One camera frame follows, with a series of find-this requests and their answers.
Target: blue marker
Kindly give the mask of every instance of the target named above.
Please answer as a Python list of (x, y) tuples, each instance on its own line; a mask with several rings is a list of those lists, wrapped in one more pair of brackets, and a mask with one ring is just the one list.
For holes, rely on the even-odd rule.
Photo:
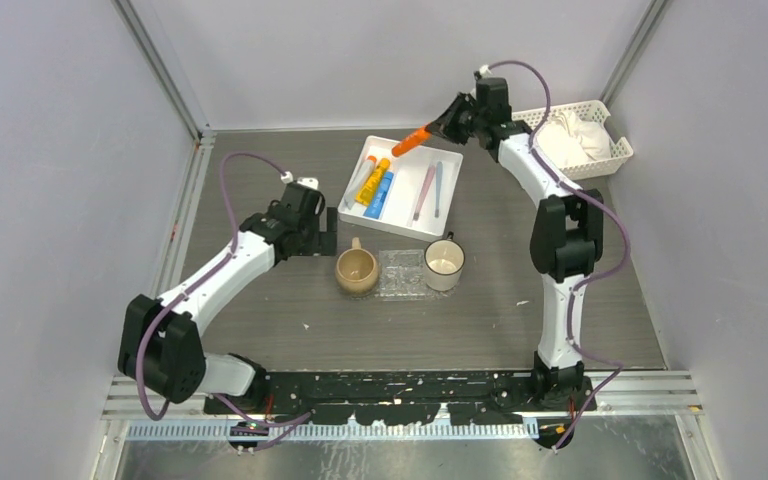
[(381, 209), (384, 208), (384, 200), (387, 199), (387, 192), (390, 191), (391, 183), (393, 183), (393, 172), (387, 172), (381, 178), (381, 183), (378, 185), (378, 190), (375, 191), (372, 203), (363, 212), (364, 217), (377, 219), (381, 216)]

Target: metal frame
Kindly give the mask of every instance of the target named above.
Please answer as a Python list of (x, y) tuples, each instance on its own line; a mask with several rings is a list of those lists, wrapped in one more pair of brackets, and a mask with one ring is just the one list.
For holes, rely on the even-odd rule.
[[(594, 384), (601, 382), (611, 372), (587, 372)], [(202, 408), (206, 395), (196, 393), (180, 404), (169, 405), (166, 418), (184, 419), (238, 419), (236, 415), (206, 415)], [(149, 392), (149, 402), (161, 404), (163, 398)], [(668, 370), (626, 371), (620, 374), (599, 393), (599, 404), (585, 416), (619, 415), (698, 415), (702, 413), (696, 387), (688, 372)], [(557, 417), (565, 412), (518, 412), (523, 417)], [(441, 408), (437, 418), (449, 418), (448, 411)], [(144, 420), (145, 412), (137, 396), (136, 382), (131, 378), (118, 376), (107, 395), (102, 412), (103, 420)]]
[(137, 13), (131, 0), (112, 0), (113, 5), (122, 17), (122, 21), (125, 26), (130, 30), (131, 35), (137, 42), (137, 46), (143, 52), (143, 56), (146, 59), (146, 63), (154, 72), (155, 77), (160, 82), (160, 86), (181, 118), (184, 122), (184, 126), (187, 131), (190, 132), (190, 136), (193, 139), (197, 139), (201, 136), (201, 132), (209, 128), (204, 114), (201, 113), (197, 102), (189, 102), (198, 111), (199, 118), (196, 119), (192, 110), (188, 106), (188, 102), (184, 100), (184, 96), (181, 94), (179, 85), (176, 85), (172, 75), (169, 73), (167, 65), (163, 62), (163, 58), (158, 51), (155, 42), (149, 36), (148, 31), (143, 23), (143, 17)]
[[(172, 240), (164, 245), (165, 261), (155, 277), (154, 291), (159, 293), (177, 284), (180, 280), (215, 135), (209, 130), (209, 124), (199, 110), (198, 103), (191, 89), (186, 92), (189, 101), (185, 100), (185, 96), (182, 95), (181, 86), (176, 85), (172, 74), (170, 74), (169, 65), (164, 63), (158, 51), (156, 45), (158, 39), (152, 39), (146, 31), (145, 21), (159, 22), (156, 14), (152, 17), (151, 13), (153, 11), (140, 11), (138, 13), (131, 0), (112, 0), (112, 3), (116, 6), (123, 21), (133, 34), (145, 55), (146, 61), (158, 78), (161, 87), (166, 92), (190, 135), (194, 139), (198, 139), (198, 144), (194, 149), (194, 155), (191, 158), (184, 183), (181, 187), (181, 193), (178, 197), (178, 209), (174, 222), (177, 229)], [(620, 61), (614, 68), (602, 93), (601, 99), (606, 105), (610, 106), (617, 97), (619, 90), (639, 60), (643, 49), (651, 39), (670, 3), (670, 0), (652, 0), (650, 2), (643, 19), (638, 25)], [(161, 43), (165, 42), (162, 46), (167, 53), (172, 51), (168, 39), (161, 38), (159, 40), (161, 40)], [(170, 61), (174, 64), (174, 60), (174, 58), (171, 58)], [(198, 118), (194, 117), (188, 105), (196, 109)], [(609, 373), (588, 372), (588, 375), (594, 382), (600, 382)], [(157, 395), (150, 394), (149, 398), (153, 403), (159, 404), (161, 402), (161, 398)], [(696, 478), (719, 478), (705, 440), (704, 425), (700, 426), (700, 423), (704, 424), (705, 421), (704, 411), (689, 372), (626, 371), (600, 392), (597, 396), (597, 401), (597, 409), (585, 412), (586, 416), (674, 415)], [(185, 429), (186, 427), (228, 425), (229, 422), (236, 423), (236, 420), (239, 418), (236, 415), (205, 415), (202, 410), (203, 403), (204, 396), (195, 395), (182, 404), (171, 405), (166, 419), (154, 424), (161, 428), (152, 431), (164, 432), (164, 435), (167, 435), (164, 438), (167, 439), (173, 437), (185, 439), (186, 435), (184, 432), (188, 431)], [(560, 414), (563, 414), (563, 412), (521, 412), (525, 419), (524, 425), (532, 423), (536, 418), (558, 417)], [(445, 424), (449, 418), (448, 411), (445, 408), (441, 408), (437, 418)], [(101, 421), (99, 422), (99, 448), (92, 470), (92, 479), (107, 480), (115, 478), (129, 432), (136, 431), (132, 429), (144, 423), (145, 414), (136, 395), (135, 382), (127, 377), (114, 378)], [(186, 427), (180, 430), (162, 428), (163, 426), (175, 425)], [(438, 433), (443, 432), (442, 434), (445, 436), (466, 435), (470, 438), (500, 438), (498, 435), (502, 435), (502, 438), (508, 438), (505, 435), (529, 435), (528, 428), (525, 428), (523, 432), (509, 432), (505, 429), (489, 429), (477, 432), (455, 430), (455, 427), (450, 427), (450, 430), (446, 430), (445, 425), (442, 425), (442, 427), (444, 427), (442, 430), (437, 429), (435, 431)], [(365, 439), (368, 439), (366, 437), (375, 433), (370, 433), (369, 430), (364, 430), (363, 428), (358, 425), (337, 426), (327, 429), (311, 426), (311, 428), (302, 431), (300, 434), (295, 435), (295, 437), (293, 435), (288, 436), (287, 440), (328, 440), (338, 430), (340, 430), (337, 433), (339, 433), (341, 439), (345, 439), (344, 433), (354, 434)]]
[(697, 480), (715, 480), (719, 479), (720, 475), (700, 425), (704, 418), (703, 416), (676, 415), (676, 424), (693, 476)]
[[(610, 372), (588, 372), (594, 382), (601, 382)], [(227, 438), (230, 426), (240, 419), (237, 415), (206, 415), (202, 411), (205, 395), (197, 394), (189, 400), (170, 405), (166, 418), (161, 422), (146, 421), (136, 394), (135, 382), (119, 376), (113, 381), (102, 414), (106, 424), (97, 457), (93, 480), (115, 478), (118, 463), (129, 433), (142, 441), (170, 441)], [(160, 403), (162, 398), (149, 394), (149, 401)], [(697, 479), (717, 479), (716, 469), (705, 442), (700, 421), (704, 410), (700, 405), (696, 387), (686, 371), (638, 370), (626, 371), (597, 395), (597, 409), (585, 412), (585, 416), (664, 416), (673, 415), (682, 436), (691, 468)], [(567, 412), (520, 412), (523, 425), (484, 426), (478, 429), (453, 427), (445, 406), (426, 428), (422, 427), (363, 427), (316, 426), (289, 435), (286, 441), (333, 441), (340, 440), (428, 440), (453, 438), (515, 439), (533, 438), (533, 424), (537, 418), (558, 417)]]
[(651, 40), (652, 35), (655, 33), (655, 29), (661, 23), (664, 12), (667, 7), (672, 3), (672, 0), (651, 0), (649, 6), (646, 8), (646, 12), (643, 14), (643, 18), (637, 25), (637, 29), (631, 36), (628, 46), (620, 57), (620, 61), (617, 62), (617, 66), (614, 67), (614, 71), (608, 78), (608, 83), (605, 85), (605, 89), (602, 91), (600, 100), (608, 108), (616, 100), (619, 91), (622, 86), (628, 80), (631, 71), (634, 70), (634, 66), (637, 65), (643, 50)]

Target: white tray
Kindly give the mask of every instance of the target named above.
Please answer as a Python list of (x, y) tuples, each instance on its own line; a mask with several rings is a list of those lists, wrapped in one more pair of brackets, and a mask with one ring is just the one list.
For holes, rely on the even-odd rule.
[[(404, 235), (431, 242), (443, 236), (446, 231), (446, 219), (449, 217), (449, 207), (452, 204), (452, 196), (455, 193), (455, 185), (458, 181), (458, 173), (461, 170), (463, 155), (447, 152), (429, 147), (416, 147), (399, 158), (393, 158), (390, 150), (399, 143), (396, 140), (369, 136), (363, 144), (363, 149), (358, 156), (358, 163), (349, 179), (349, 185), (358, 172), (361, 163), (372, 155), (379, 161), (382, 158), (390, 159), (390, 172), (393, 172), (393, 182), (390, 191), (384, 200), (384, 208), (378, 219), (363, 216), (366, 207), (354, 203), (351, 207), (340, 200), (337, 212), (340, 220), (374, 228), (385, 232)], [(429, 165), (443, 163), (443, 190), (440, 193), (440, 216), (434, 217), (434, 204), (437, 184), (432, 182), (431, 188), (425, 197), (419, 220), (413, 221), (413, 211), (419, 200), (422, 183)]]

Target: black mounting base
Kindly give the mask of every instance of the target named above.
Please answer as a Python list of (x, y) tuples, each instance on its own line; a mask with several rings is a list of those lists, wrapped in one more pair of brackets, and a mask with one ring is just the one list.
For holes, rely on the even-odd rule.
[(540, 404), (550, 410), (564, 409), (573, 400), (576, 406), (583, 405), (587, 392), (592, 388), (584, 376), (584, 363), (578, 362), (568, 368), (549, 368), (534, 352), (534, 368), (531, 369), (531, 391)]
[[(259, 400), (229, 399), (247, 413), (265, 413), (272, 396), (271, 413), (277, 419), (311, 412), (310, 421), (318, 425), (344, 425), (352, 415), (361, 425), (376, 420), (387, 425), (426, 424), (443, 403), (452, 425), (519, 424), (522, 416), (517, 412), (538, 411), (558, 412), (557, 417), (546, 420), (551, 423), (568, 424), (571, 420), (570, 397), (537, 398), (526, 371), (270, 372), (263, 378), (267, 388)], [(581, 392), (573, 395), (575, 405), (582, 405), (581, 394), (592, 388), (590, 379), (584, 378)], [(209, 398), (204, 413), (231, 412)]]

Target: pen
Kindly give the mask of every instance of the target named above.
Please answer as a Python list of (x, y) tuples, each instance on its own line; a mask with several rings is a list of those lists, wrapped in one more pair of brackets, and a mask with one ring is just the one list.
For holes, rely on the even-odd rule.
[(419, 220), (419, 212), (422, 210), (422, 204), (425, 203), (425, 196), (428, 195), (428, 189), (431, 188), (431, 182), (434, 181), (434, 172), (436, 169), (433, 165), (428, 166), (428, 171), (425, 172), (425, 181), (422, 182), (422, 190), (419, 192), (419, 200), (416, 202), (416, 208), (413, 211), (413, 221)]
[(437, 199), (434, 203), (434, 218), (439, 218), (440, 191), (443, 189), (443, 162), (437, 162), (437, 171), (435, 172), (435, 175), (437, 176), (437, 191), (435, 192), (437, 194)]

